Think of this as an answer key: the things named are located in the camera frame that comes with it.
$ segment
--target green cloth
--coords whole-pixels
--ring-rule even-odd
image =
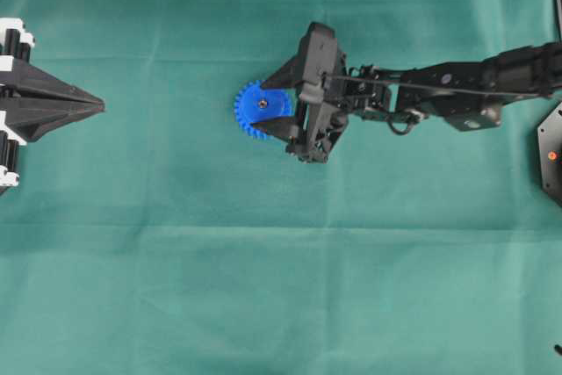
[[[327,165],[236,125],[312,20],[349,65],[555,40],[552,0],[0,0],[107,113],[24,148],[0,199],[6,374],[560,374],[562,210],[536,127],[352,119]]]

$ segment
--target gear teeth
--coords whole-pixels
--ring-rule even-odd
[[[247,83],[240,91],[238,91],[238,94],[234,98],[234,118],[236,119],[236,122],[238,123],[240,129],[244,131],[247,135],[251,136],[255,140],[264,141],[270,139],[271,137],[268,134],[263,133],[255,129],[253,126],[251,126],[250,120],[255,119],[256,117],[249,118],[248,116],[257,116],[257,115],[255,111],[252,111],[252,107],[254,106],[251,105],[251,103],[246,101],[244,98],[244,96],[247,95],[247,93],[251,92],[251,94],[249,94],[250,96],[254,96],[256,94],[262,93],[269,100],[268,94],[266,92],[267,90],[262,90],[260,87],[261,83],[262,80],[256,79],[254,82]],[[291,114],[291,108],[292,108],[291,99],[289,99],[289,96],[286,94],[286,92],[283,92],[283,94],[285,95],[284,98],[281,100],[283,108],[279,116],[288,116],[289,114]],[[280,104],[278,103],[278,100],[280,100],[281,98],[279,97],[274,97],[274,98],[276,99],[275,101],[277,102],[277,110],[278,110],[280,108],[279,107]]]

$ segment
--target cable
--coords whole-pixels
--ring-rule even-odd
[[[394,126],[392,119],[390,119],[390,116],[386,119],[386,124],[388,125],[388,127],[390,127],[391,131],[393,131],[394,133],[396,133],[399,136],[408,135],[410,132],[412,132],[412,129],[415,126],[414,122],[409,121],[409,122],[407,122],[406,129],[401,131],[400,129],[396,129],[396,126]]]

